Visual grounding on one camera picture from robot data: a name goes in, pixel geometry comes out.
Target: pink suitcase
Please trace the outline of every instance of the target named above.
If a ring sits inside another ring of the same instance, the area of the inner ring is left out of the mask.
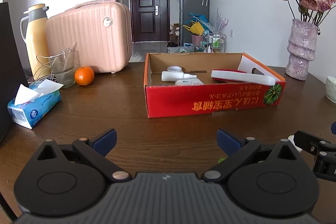
[[[46,34],[50,55],[77,43],[75,63],[95,72],[120,71],[132,55],[130,11],[115,0],[82,3],[53,16]]]

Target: pink vase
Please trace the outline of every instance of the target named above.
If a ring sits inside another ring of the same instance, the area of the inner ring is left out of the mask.
[[[315,60],[318,27],[309,22],[293,19],[291,35],[288,39],[289,52],[286,74],[305,81],[309,62]]]

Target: tissue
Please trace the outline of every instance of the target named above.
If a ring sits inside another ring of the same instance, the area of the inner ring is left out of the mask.
[[[29,88],[20,85],[15,99],[7,106],[13,122],[32,129],[61,100],[62,86],[48,79]]]

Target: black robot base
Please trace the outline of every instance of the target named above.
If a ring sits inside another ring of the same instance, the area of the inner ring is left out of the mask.
[[[263,145],[223,130],[229,156],[202,174],[137,173],[105,159],[116,145],[110,129],[70,145],[46,139],[14,185],[24,212],[16,224],[317,224],[316,177],[336,181],[336,146],[298,131],[297,146],[315,155],[313,171],[288,139]]]

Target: gray refrigerator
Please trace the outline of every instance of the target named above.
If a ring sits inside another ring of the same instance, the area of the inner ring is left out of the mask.
[[[209,20],[209,5],[206,6],[206,0],[202,6],[202,0],[180,0],[180,26],[184,25],[184,22],[191,19],[189,13],[205,15]],[[192,43],[192,37],[188,30],[180,27],[179,45],[183,46],[183,43]]]

